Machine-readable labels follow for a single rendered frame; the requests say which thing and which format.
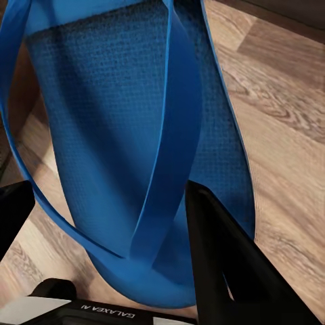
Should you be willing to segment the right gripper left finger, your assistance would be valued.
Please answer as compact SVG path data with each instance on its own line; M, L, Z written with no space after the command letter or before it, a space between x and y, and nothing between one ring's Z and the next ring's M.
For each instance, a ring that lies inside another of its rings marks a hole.
M35 207L35 200L29 180L0 188L0 261Z

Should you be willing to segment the sandal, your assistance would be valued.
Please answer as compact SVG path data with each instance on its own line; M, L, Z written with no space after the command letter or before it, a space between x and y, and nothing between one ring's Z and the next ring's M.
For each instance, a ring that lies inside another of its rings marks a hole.
M142 305L196 305L188 181L255 240L255 195L203 0L7 0L0 110L10 150L46 214L103 279ZM24 40L73 226L43 195L9 130Z

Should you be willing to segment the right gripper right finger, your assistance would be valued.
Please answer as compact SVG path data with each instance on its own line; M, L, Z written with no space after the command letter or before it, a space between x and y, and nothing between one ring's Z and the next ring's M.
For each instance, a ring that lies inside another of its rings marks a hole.
M185 206L199 325L322 325L208 187Z

